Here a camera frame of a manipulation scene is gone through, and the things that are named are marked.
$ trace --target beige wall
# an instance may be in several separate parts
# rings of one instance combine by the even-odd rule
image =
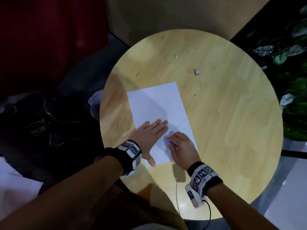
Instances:
[[[269,0],[105,0],[109,30],[128,45],[169,29],[231,39]]]

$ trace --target small device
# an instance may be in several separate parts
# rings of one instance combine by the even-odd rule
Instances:
[[[190,183],[185,186],[185,191],[187,192],[195,208],[199,208],[204,205],[203,198],[194,189],[192,189]]]

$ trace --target black cable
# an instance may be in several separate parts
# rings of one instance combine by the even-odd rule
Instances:
[[[209,203],[208,203],[206,200],[202,200],[202,201],[203,201],[203,202],[206,202],[206,203],[208,204],[209,211],[210,211],[209,221],[208,221],[207,225],[203,228],[203,230],[205,230],[205,229],[209,226],[209,224],[210,224],[210,220],[211,220],[211,208],[210,208]]]

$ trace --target right hand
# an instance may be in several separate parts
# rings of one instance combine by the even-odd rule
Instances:
[[[172,153],[172,159],[174,162],[184,170],[187,171],[192,164],[201,161],[193,142],[186,134],[178,131],[166,140],[177,145],[177,147],[175,147],[172,144],[166,144]]]

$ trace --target forearm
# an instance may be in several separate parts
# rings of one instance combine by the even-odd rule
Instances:
[[[223,183],[210,188],[207,196],[233,229],[278,229]]]
[[[66,228],[69,220],[89,211],[122,173],[121,163],[106,156],[6,217],[0,229]]]

